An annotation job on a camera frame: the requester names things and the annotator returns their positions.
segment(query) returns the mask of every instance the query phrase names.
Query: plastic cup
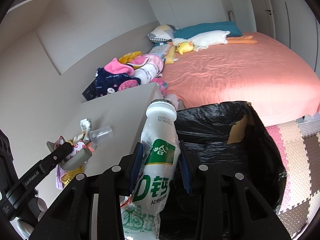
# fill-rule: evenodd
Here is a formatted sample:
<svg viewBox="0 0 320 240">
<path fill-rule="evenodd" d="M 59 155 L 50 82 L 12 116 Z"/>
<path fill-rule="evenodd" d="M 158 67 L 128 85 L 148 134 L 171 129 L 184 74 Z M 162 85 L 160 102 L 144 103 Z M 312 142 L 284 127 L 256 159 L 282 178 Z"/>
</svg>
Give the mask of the plastic cup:
<svg viewBox="0 0 320 240">
<path fill-rule="evenodd" d="M 95 145 L 99 145 L 112 137 L 113 131 L 109 125 L 90 132 L 90 140 Z"/>
</svg>

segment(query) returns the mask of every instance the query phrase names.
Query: pink bedsheet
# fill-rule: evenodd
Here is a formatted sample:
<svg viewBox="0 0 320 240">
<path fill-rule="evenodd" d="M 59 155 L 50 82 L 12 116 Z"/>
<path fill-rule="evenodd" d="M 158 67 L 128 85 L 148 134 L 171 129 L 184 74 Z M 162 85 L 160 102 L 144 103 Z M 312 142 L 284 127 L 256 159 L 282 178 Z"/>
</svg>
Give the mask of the pink bedsheet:
<svg viewBox="0 0 320 240">
<path fill-rule="evenodd" d="M 179 55 L 163 78 L 185 107 L 243 100 L 265 126 L 319 111 L 320 81 L 292 50 L 261 33 L 257 44 L 224 44 Z"/>
</svg>

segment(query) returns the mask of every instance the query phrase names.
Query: hand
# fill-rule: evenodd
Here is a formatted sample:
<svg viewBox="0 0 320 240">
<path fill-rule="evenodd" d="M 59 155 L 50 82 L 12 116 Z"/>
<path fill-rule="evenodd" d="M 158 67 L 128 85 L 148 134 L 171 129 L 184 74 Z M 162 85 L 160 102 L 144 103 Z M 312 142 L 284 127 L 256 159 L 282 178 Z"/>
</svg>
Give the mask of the hand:
<svg viewBox="0 0 320 240">
<path fill-rule="evenodd" d="M 45 201 L 42 198 L 37 197 L 37 199 L 38 199 L 38 207 L 41 211 L 41 213 L 38 216 L 38 221 L 40 221 L 40 219 L 43 217 L 43 215 L 48 210 L 48 208 L 47 208 L 47 204 L 45 203 Z M 23 222 L 20 219 L 17 220 L 17 228 L 19 229 L 19 231 L 22 233 L 22 235 L 26 239 L 29 239 L 29 237 L 34 229 L 33 226 L 29 225 L 26 222 Z"/>
</svg>

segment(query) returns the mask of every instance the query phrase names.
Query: yellow pillow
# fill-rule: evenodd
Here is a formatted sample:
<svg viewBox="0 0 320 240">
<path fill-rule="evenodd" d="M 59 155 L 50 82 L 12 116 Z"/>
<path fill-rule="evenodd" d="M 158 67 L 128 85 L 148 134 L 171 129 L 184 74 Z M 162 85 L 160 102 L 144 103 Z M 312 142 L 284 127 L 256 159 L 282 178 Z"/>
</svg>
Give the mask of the yellow pillow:
<svg viewBox="0 0 320 240">
<path fill-rule="evenodd" d="M 172 46 L 170 49 L 169 49 L 169 52 L 166 56 L 164 56 L 165 58 L 165 63 L 164 64 L 172 64 L 174 63 L 174 51 L 176 50 L 176 47 Z"/>
</svg>

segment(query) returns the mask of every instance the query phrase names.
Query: teal pillow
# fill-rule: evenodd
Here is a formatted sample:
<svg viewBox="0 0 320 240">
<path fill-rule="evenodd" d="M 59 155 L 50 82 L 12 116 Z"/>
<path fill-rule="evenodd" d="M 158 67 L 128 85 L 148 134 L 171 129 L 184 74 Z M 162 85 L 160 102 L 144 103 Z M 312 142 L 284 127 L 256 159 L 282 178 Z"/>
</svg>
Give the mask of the teal pillow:
<svg viewBox="0 0 320 240">
<path fill-rule="evenodd" d="M 173 34 L 175 38 L 190 39 L 200 33 L 206 33 L 211 31 L 230 31 L 227 37 L 240 37 L 242 32 L 232 21 L 228 22 L 216 22 L 216 23 L 200 23 L 194 26 L 188 26 L 179 30 L 176 30 Z"/>
</svg>

